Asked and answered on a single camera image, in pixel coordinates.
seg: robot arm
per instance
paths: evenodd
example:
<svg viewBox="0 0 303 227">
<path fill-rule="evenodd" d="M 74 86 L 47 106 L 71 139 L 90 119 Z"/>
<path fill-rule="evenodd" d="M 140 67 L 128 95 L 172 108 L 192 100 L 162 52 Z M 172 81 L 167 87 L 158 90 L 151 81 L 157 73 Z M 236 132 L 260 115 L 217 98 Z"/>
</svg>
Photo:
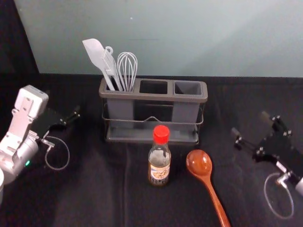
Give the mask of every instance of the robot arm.
<svg viewBox="0 0 303 227">
<path fill-rule="evenodd" d="M 273 131 L 265 136 L 259 144 L 253 145 L 233 128 L 235 147 L 241 149 L 242 146 L 249 146 L 256 162 L 273 163 L 282 172 L 277 184 L 285 186 L 285 181 L 288 180 L 303 196 L 303 154 L 291 144 L 292 131 L 286 127 L 279 115 L 270 116 L 268 113 L 262 112 L 261 118 L 272 127 Z"/>
<path fill-rule="evenodd" d="M 4 174 L 4 184 L 16 179 L 38 151 L 40 142 L 48 145 L 48 150 L 54 147 L 44 139 L 45 133 L 55 126 L 66 127 L 70 120 L 80 117 L 76 110 L 64 119 L 47 109 L 47 102 L 48 95 L 31 85 L 19 90 L 9 130 L 0 142 L 0 171 Z"/>
</svg>

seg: spoon handle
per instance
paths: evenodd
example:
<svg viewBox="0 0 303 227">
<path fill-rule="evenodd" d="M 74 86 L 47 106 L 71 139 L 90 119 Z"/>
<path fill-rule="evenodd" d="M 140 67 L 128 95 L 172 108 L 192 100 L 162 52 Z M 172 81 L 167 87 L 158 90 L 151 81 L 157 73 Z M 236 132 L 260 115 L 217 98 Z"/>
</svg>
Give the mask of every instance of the spoon handle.
<svg viewBox="0 0 303 227">
<path fill-rule="evenodd" d="M 210 196 L 213 200 L 214 207 L 217 211 L 217 215 L 219 216 L 221 226 L 222 227 L 231 227 L 231 224 L 229 223 L 229 220 L 228 220 L 228 218 L 226 216 L 226 213 L 224 211 L 224 208 L 223 208 L 222 204 L 220 203 L 220 200 L 219 200 L 216 192 L 214 191 L 211 180 L 203 178 L 203 182 L 206 185 L 206 187 L 209 191 L 209 194 L 210 194 Z"/>
</svg>

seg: sauce bottle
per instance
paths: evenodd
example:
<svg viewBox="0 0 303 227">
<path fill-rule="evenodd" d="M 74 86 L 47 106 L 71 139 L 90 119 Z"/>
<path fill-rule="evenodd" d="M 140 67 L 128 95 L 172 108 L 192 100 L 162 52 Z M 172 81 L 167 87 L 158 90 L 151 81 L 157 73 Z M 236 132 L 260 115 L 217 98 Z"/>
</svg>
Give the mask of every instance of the sauce bottle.
<svg viewBox="0 0 303 227">
<path fill-rule="evenodd" d="M 168 141 L 168 127 L 156 126 L 153 130 L 153 146 L 148 154 L 148 180 L 155 186 L 164 186 L 169 180 L 171 153 Z"/>
</svg>

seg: cable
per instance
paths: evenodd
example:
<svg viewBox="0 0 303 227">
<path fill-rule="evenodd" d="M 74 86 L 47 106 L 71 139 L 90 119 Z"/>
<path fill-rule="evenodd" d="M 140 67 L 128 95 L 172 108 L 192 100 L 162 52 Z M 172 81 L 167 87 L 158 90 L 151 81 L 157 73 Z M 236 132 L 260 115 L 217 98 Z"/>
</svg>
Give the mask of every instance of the cable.
<svg viewBox="0 0 303 227">
<path fill-rule="evenodd" d="M 290 200 L 291 207 L 292 207 L 292 211 L 291 211 L 290 215 L 288 215 L 288 216 L 282 216 L 282 215 L 278 214 L 278 213 L 274 210 L 274 208 L 272 207 L 272 205 L 270 204 L 269 198 L 268 198 L 268 196 L 267 196 L 267 192 L 266 192 L 266 185 L 267 185 L 267 182 L 269 181 L 269 179 L 270 179 L 271 177 L 276 176 L 276 175 L 279 176 L 280 173 L 272 173 L 272 174 L 268 175 L 268 177 L 266 178 L 266 181 L 265 181 L 265 183 L 264 183 L 264 196 L 265 196 L 265 199 L 266 199 L 266 201 L 267 201 L 267 203 L 268 203 L 268 206 L 269 206 L 271 212 L 273 212 L 274 215 L 276 215 L 276 216 L 277 216 L 278 218 L 280 218 L 280 219 L 284 219 L 284 220 L 290 219 L 290 218 L 292 218 L 293 215 L 294 215 L 294 201 L 293 201 L 293 198 L 292 198 L 292 196 L 291 196 L 291 194 L 290 194 L 290 192 L 289 192 L 289 190 L 288 190 L 286 184 L 281 184 L 281 185 L 286 189 L 287 194 L 288 194 L 288 196 L 289 196 L 289 200 Z"/>
<path fill-rule="evenodd" d="M 48 137 L 48 138 L 52 138 L 52 139 L 59 140 L 60 142 L 62 142 L 62 143 L 65 145 L 65 147 L 66 147 L 66 149 L 67 149 L 67 155 L 68 155 L 68 157 L 67 157 L 67 162 L 66 162 L 66 164 L 65 164 L 64 166 L 62 166 L 62 167 L 60 167 L 60 168 L 53 167 L 53 166 L 51 166 L 51 165 L 48 163 L 48 161 L 47 161 L 47 156 L 48 156 L 49 151 L 47 151 L 46 154 L 45 154 L 45 163 L 46 163 L 46 165 L 47 165 L 50 169 L 55 170 L 55 171 L 64 170 L 64 169 L 68 166 L 68 164 L 69 164 L 69 162 L 70 162 L 70 150 L 69 150 L 68 146 L 66 145 L 66 143 L 65 143 L 62 139 L 60 139 L 60 138 L 58 138 L 58 137 L 55 137 L 55 136 L 47 136 L 47 134 L 46 134 L 44 137 Z"/>
</svg>

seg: black tablecloth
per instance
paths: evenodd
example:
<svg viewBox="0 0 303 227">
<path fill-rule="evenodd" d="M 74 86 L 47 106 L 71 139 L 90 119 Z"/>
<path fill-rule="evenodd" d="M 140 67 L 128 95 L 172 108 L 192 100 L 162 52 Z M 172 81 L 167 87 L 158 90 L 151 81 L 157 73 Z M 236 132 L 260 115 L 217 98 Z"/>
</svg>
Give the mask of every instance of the black tablecloth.
<svg viewBox="0 0 303 227">
<path fill-rule="evenodd" d="M 170 146 L 170 182 L 156 188 L 147 181 L 151 145 L 102 141 L 100 77 L 1 76 L 1 135 L 8 129 L 18 90 L 26 84 L 49 89 L 48 106 L 63 114 L 80 103 L 84 109 L 80 121 L 55 133 L 69 146 L 69 166 L 61 172 L 48 169 L 42 148 L 19 178 L 4 188 L 0 226 L 220 226 L 207 190 L 186 170 L 186 155 L 196 147 L 212 158 L 213 185 L 232 226 L 301 226 L 303 198 L 291 188 L 294 217 L 281 220 L 274 216 L 263 185 L 277 169 L 270 163 L 256 164 L 248 152 L 234 149 L 230 130 L 237 127 L 252 142 L 258 142 L 270 131 L 258 118 L 266 110 L 282 116 L 294 133 L 294 145 L 303 150 L 303 80 L 179 79 L 207 83 L 205 123 L 198 146 Z M 65 150 L 58 148 L 52 156 L 56 163 L 64 163 Z M 283 200 L 281 206 L 289 208 L 289 201 Z"/>
</svg>

